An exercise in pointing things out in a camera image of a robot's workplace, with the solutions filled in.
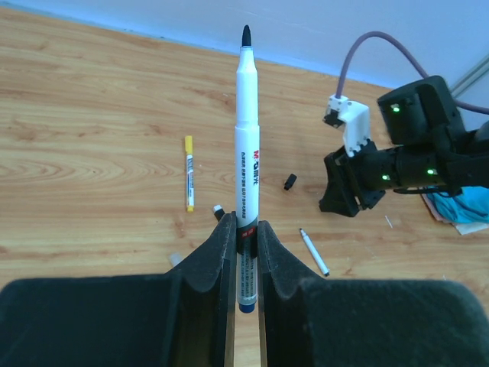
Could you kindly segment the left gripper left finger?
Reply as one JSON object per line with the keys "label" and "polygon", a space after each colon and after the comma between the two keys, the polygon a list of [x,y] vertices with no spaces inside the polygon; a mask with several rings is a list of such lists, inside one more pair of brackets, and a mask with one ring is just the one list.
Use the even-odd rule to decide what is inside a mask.
{"label": "left gripper left finger", "polygon": [[30,278],[1,292],[3,366],[231,366],[236,218],[163,274]]}

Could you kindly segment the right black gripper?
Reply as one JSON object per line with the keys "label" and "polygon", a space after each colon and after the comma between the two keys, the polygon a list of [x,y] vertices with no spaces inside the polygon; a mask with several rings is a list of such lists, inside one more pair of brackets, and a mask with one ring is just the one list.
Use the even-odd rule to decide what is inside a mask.
{"label": "right black gripper", "polygon": [[328,182],[320,211],[355,217],[360,210],[374,208],[388,190],[400,190],[399,153],[399,147],[379,150],[369,141],[352,158],[344,147],[328,154],[324,159]]}

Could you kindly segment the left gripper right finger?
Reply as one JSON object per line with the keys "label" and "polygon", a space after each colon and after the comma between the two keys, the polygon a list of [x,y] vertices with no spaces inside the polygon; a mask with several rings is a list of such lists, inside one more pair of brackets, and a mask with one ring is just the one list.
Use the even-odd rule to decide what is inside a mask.
{"label": "left gripper right finger", "polygon": [[258,226],[264,366],[486,366],[488,318],[463,284],[319,276]]}

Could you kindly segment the white marker blue end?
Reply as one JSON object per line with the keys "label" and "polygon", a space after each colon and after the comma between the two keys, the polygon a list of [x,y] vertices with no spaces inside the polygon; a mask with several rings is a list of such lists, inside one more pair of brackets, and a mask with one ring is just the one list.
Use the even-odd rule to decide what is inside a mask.
{"label": "white marker blue end", "polygon": [[257,230],[260,210],[260,126],[258,75],[251,29],[242,31],[236,70],[235,215],[237,221],[237,302],[243,313],[257,303]]}

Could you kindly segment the yellow capped white marker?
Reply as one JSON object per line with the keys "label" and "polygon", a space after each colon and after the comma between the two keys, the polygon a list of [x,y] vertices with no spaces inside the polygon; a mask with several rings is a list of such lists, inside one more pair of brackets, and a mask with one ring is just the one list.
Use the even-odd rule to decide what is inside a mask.
{"label": "yellow capped white marker", "polygon": [[193,169],[193,137],[187,135],[184,138],[186,152],[186,211],[192,213],[195,208],[194,193],[194,169]]}

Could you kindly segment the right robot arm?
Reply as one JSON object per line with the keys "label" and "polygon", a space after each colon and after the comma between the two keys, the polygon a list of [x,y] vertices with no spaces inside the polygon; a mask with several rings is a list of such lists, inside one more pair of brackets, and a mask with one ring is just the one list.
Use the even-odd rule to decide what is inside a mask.
{"label": "right robot arm", "polygon": [[392,142],[378,149],[368,106],[331,96],[324,121],[343,131],[343,145],[325,159],[324,213],[354,217],[374,208],[388,190],[446,193],[488,186],[488,126],[466,131],[440,76],[409,83],[377,101]]}

